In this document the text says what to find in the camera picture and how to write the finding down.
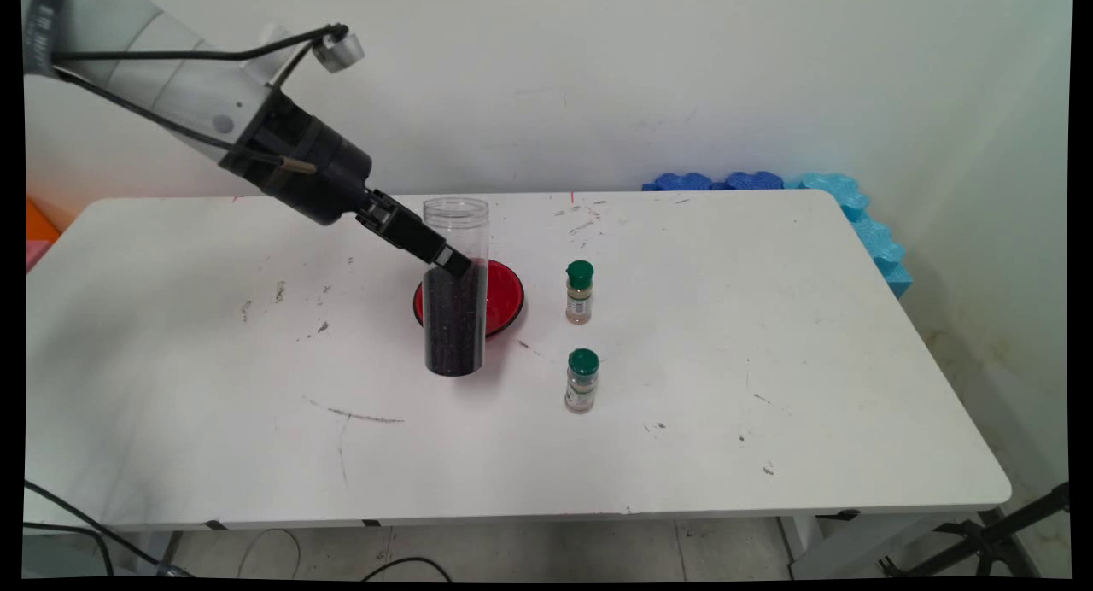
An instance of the clear plastic jar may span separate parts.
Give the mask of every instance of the clear plastic jar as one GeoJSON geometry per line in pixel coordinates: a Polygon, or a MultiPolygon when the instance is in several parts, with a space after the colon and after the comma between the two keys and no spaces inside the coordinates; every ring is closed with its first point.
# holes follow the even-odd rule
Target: clear plastic jar
{"type": "Polygon", "coordinates": [[[482,366],[490,263],[490,205],[477,198],[433,198],[425,225],[471,260],[461,276],[430,264],[422,279],[425,366],[438,376],[468,376],[482,366]]]}

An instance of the tripod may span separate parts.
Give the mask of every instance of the tripod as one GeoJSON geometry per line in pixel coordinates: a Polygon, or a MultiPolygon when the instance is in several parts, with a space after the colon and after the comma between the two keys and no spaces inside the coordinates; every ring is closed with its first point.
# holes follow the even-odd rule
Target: tripod
{"type": "Polygon", "coordinates": [[[972,555],[978,555],[979,565],[975,569],[975,575],[990,576],[990,569],[995,562],[1001,558],[1000,546],[1007,543],[1012,545],[1011,536],[1014,533],[1050,517],[1058,510],[1070,512],[1069,481],[1061,483],[1044,497],[987,527],[974,521],[964,521],[961,524],[945,523],[937,528],[935,531],[954,533],[964,540],[906,571],[896,567],[889,557],[884,557],[879,564],[886,576],[917,578],[937,575],[972,555]]]}

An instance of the green cap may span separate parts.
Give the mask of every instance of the green cap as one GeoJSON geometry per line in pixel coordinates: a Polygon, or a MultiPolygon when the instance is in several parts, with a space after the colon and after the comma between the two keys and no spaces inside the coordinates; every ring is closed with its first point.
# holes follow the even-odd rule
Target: green cap
{"type": "Polygon", "coordinates": [[[578,291],[584,291],[592,284],[592,263],[590,261],[572,261],[569,267],[565,269],[565,273],[569,275],[569,286],[576,287],[578,291]]]}
{"type": "Polygon", "coordinates": [[[577,376],[591,376],[600,370],[600,357],[595,351],[577,348],[569,353],[569,369],[577,376]]]}

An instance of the blue foam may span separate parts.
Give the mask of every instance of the blue foam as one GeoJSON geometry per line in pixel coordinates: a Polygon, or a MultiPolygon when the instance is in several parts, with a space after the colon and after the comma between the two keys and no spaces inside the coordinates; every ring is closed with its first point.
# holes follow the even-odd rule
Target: blue foam
{"type": "Polygon", "coordinates": [[[792,182],[785,184],[785,187],[824,190],[835,197],[839,209],[843,209],[846,218],[854,226],[855,234],[888,281],[892,294],[900,298],[910,287],[914,280],[902,264],[907,251],[892,240],[892,229],[889,226],[869,216],[869,198],[858,191],[858,182],[843,174],[804,174],[792,182]]]}
{"type": "Polygon", "coordinates": [[[658,176],[656,181],[643,182],[642,191],[679,191],[679,190],[710,190],[714,186],[708,176],[703,174],[663,174],[658,176]]]}
{"type": "Polygon", "coordinates": [[[734,172],[725,178],[725,186],[726,190],[780,190],[783,188],[780,176],[768,174],[766,170],[759,170],[757,174],[734,172]]]}
{"type": "Polygon", "coordinates": [[[884,276],[884,280],[888,281],[889,287],[892,289],[895,298],[900,298],[914,281],[903,264],[895,264],[895,268],[884,276]]]}
{"type": "Polygon", "coordinates": [[[809,190],[824,190],[835,197],[848,221],[859,221],[869,205],[869,198],[858,191],[858,182],[844,174],[804,174],[797,181],[809,190]]]}
{"type": "Polygon", "coordinates": [[[900,267],[900,261],[907,251],[892,240],[892,229],[889,226],[873,221],[869,213],[862,213],[861,218],[850,222],[850,225],[883,275],[889,275],[900,267]]]}

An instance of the red bowl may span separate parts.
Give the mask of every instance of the red bowl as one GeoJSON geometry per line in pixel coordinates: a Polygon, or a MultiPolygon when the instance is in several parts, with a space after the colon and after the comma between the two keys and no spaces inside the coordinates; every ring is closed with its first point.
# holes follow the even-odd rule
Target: red bowl
{"type": "MultiPolygon", "coordinates": [[[[500,261],[490,260],[489,283],[485,291],[485,335],[492,338],[493,334],[501,333],[507,329],[509,323],[516,321],[516,316],[520,315],[524,308],[524,284],[513,269],[501,264],[500,261]]],[[[418,318],[418,323],[422,322],[422,299],[421,284],[418,284],[413,294],[413,316],[418,318]]]]}

